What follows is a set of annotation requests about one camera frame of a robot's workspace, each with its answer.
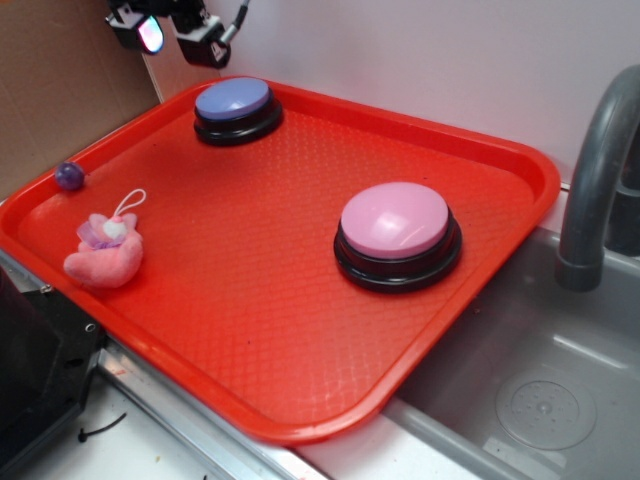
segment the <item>black cable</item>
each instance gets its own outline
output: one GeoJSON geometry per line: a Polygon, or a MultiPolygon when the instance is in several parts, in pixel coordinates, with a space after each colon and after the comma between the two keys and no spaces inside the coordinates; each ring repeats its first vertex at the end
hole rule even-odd
{"type": "Polygon", "coordinates": [[[236,19],[233,21],[233,24],[236,26],[238,30],[240,30],[240,27],[244,22],[244,17],[247,16],[247,12],[249,11],[249,2],[250,0],[244,0],[242,5],[240,6],[240,10],[238,10],[238,15],[236,15],[236,19]]]}
{"type": "Polygon", "coordinates": [[[126,412],[123,413],[122,415],[120,415],[114,422],[110,423],[109,425],[107,425],[106,427],[102,427],[98,430],[94,430],[93,432],[89,432],[89,433],[84,433],[84,429],[80,429],[80,433],[78,434],[78,441],[80,443],[84,443],[87,441],[87,438],[89,438],[91,435],[96,435],[98,433],[102,433],[102,432],[106,432],[107,430],[109,430],[110,428],[115,427],[117,424],[119,424],[122,420],[124,420],[124,417],[126,417],[127,414],[126,412]]]}

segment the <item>gray sink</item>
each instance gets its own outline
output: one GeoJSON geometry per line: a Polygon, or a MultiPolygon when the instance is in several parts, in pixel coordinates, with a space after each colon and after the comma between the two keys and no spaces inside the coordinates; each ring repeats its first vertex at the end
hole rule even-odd
{"type": "Polygon", "coordinates": [[[536,230],[397,397],[485,478],[639,478],[640,267],[608,252],[601,286],[568,292],[557,244],[536,230]]]}

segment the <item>purple button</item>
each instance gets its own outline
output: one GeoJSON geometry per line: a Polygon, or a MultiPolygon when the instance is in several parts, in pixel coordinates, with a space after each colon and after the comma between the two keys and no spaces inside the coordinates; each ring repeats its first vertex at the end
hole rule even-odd
{"type": "Polygon", "coordinates": [[[223,80],[198,95],[196,109],[207,120],[231,120],[266,104],[269,91],[269,85],[257,78],[223,80]]]}
{"type": "Polygon", "coordinates": [[[379,259],[426,252],[444,236],[447,203],[436,191],[408,182],[368,188],[353,197],[341,217],[344,236],[355,250],[379,259]]]}

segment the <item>plush keychain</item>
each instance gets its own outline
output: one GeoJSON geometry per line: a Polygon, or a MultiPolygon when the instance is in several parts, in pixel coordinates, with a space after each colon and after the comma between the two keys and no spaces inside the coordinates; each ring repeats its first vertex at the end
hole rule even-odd
{"type": "Polygon", "coordinates": [[[138,217],[125,210],[145,201],[147,193],[136,189],[129,193],[111,218],[99,213],[77,230],[82,240],[78,252],[64,261],[64,271],[75,280],[97,288],[117,288],[133,278],[142,262],[142,236],[136,232],[138,217]],[[127,201],[136,194],[142,197],[131,205],[127,201]]]}

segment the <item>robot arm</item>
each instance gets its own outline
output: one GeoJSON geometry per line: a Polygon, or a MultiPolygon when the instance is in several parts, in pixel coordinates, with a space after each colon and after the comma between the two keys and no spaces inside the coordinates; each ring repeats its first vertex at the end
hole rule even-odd
{"type": "Polygon", "coordinates": [[[203,0],[107,1],[111,14],[106,21],[123,47],[155,55],[164,44],[156,17],[169,17],[187,62],[224,68],[231,57],[229,44],[242,26],[250,0],[244,0],[228,29],[207,12],[203,0]]]}

